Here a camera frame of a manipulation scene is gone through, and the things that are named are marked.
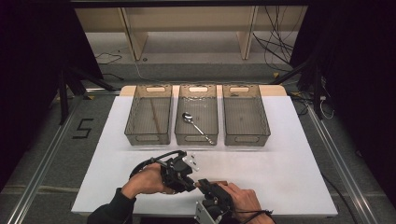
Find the metal frame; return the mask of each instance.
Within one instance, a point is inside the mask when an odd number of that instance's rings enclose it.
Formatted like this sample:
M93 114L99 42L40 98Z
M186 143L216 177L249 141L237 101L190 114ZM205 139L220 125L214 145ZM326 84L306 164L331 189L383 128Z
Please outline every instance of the metal frame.
M30 4L65 5L71 7L247 7L247 6L309 6L339 3L330 0L26 0Z
M350 172L347 163L344 161L343 156L337 148L337 145L332 140L329 131L323 123L323 120L319 120L318 117L315 116L314 110L311 106L308 105L309 117L311 117L317 131L320 135L323 144L325 145L329 155L332 159L332 162L337 170L337 173L340 175L341 180L343 181L346 190L355 204L355 207L361 217L361 220L364 224L370 223L379 223L377 218L375 217L374 211L371 208L369 202L364 197L361 188Z
M61 146L62 141L64 140L64 136L70 126L71 120L74 117L74 113L78 108L78 105L82 101L82 96L76 96L73 100L73 104L71 106L70 116L64 121L64 124L59 126L58 131L56 132L55 136L52 139L52 142L47 149L46 154L44 155L43 159L41 160L40 164L38 165L35 174L33 175L32 179L30 180L29 184L26 186L26 189L20 199L18 200L17 204L12 211L10 218L7 221L7 224L17 224L22 223L24 217L26 216L30 205L35 198L35 195L40 187L41 183L43 182L48 169L58 152L59 147Z

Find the white table surface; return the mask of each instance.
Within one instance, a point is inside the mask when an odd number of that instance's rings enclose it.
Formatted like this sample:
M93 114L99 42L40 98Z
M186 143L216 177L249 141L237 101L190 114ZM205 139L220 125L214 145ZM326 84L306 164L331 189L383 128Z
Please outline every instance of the white table surface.
M194 181L207 178L234 182L255 189L262 209L276 216L333 217L337 211L288 96L263 96L271 136L264 147L224 146L221 96L218 98L219 139L214 147L179 146L174 134L178 89L174 87L171 144L131 146L124 135L133 96L116 97L85 175L72 212L86 215L109 203L116 188L128 180L141 161L172 150L196 153L199 172ZM177 195L138 195L134 214L157 217L191 217L195 202L204 195L196 189Z

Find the person's left hand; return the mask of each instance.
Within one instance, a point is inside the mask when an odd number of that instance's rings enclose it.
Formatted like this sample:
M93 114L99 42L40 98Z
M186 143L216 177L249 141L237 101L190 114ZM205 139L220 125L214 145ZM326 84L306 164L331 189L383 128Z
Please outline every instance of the person's left hand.
M161 165L158 163L146 166L142 171L132 176L121 189L121 193L130 199L140 193L153 194L158 192L175 193L173 189L169 189L163 184Z

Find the aluminum rail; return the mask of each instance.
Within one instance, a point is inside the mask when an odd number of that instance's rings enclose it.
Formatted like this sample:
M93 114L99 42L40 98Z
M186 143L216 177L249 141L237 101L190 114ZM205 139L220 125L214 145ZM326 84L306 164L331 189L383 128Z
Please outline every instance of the aluminum rail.
M30 205L33 202L33 199L35 198L38 188L40 187L42 181L44 180L44 177L46 176L46 173L50 168L50 165L52 164L53 158L55 158L55 155L62 141L64 140L65 133L68 130L71 120L74 117L75 111L78 105L81 103L81 101L82 101L82 96L76 96L75 99L73 100L73 104L70 108L70 115L68 116L64 124L58 128L58 131L53 137L49 145L49 148L47 149L46 154L44 155L43 159L38 165L35 174L30 180L24 193L20 197L18 203L15 205L14 210L11 213L7 224L17 224L17 223L20 224L23 222L23 219L26 216L30 208Z
M318 117L315 115L315 112L309 105L308 111L309 116L311 117L312 121L315 124L315 127L317 128L320 138L322 139L327 151L329 152L329 155L332 158L332 162L338 174L340 175L341 180L343 181L352 202L358 210L362 222L364 224L379 223L369 202L364 197L361 188L359 187L358 183L350 172L346 162L344 161L340 151L332 140L332 137L330 136L330 133L327 130L323 120L318 119Z

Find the gray floor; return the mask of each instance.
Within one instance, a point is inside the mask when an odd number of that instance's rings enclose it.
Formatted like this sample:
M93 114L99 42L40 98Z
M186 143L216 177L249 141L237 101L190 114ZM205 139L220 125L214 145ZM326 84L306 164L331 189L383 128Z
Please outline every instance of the gray floor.
M260 46L253 42L249 60L240 59L239 48L234 34L229 33L183 33L175 38L172 34L150 34L145 53L134 64L124 43L122 35L88 34L92 42L92 49L96 55L101 52L119 53L122 59L112 64L102 64L103 73L123 77L119 80L111 75L105 76L105 81L116 87L136 83L147 83L152 80L163 81L197 81L210 80L218 82L246 81L268 83L274 79L275 69L264 64L263 57L271 62L271 56L265 55ZM288 66L275 62L283 69ZM284 83L287 91L297 91L294 77ZM95 88L86 82L87 88ZM78 105L71 123L65 133L64 140L50 164L43 182L23 223L85 223L86 218L70 212L78 189L91 162L96 144L106 123L108 112L112 106L116 94L102 93L101 91L88 93L91 98L82 101L71 100L71 104ZM305 105L294 101L296 113L301 113ZM326 111L332 111L327 105ZM35 174L42 158L50 146L53 136L60 128L60 103L56 99L49 106L43 123L37 132L35 142L27 151L16 168L13 176L8 180L7 186L0 194L0 223L7 223L14 206L23 194L26 186ZM78 131L78 125L82 119L83 127L91 128L87 138L76 139L74 136L82 136L86 132ZM317 128L309 114L300 116L300 121L312 148L320 171L325 174L334 185L339 188L347 203L352 208L359 223L363 223L347 188L338 174L332 158L320 138ZM332 140L337 145L347 166L357 181L365 199L373 209L378 223L396 223L396 211L390 204L387 196L373 178L370 170L364 163L364 159L355 154L355 146L346 133L336 113L332 119L324 119L323 123L329 130ZM331 218L299 218L299 217L276 217L277 223L353 223L346 205L333 187L328 185L334 204L339 209L339 215Z

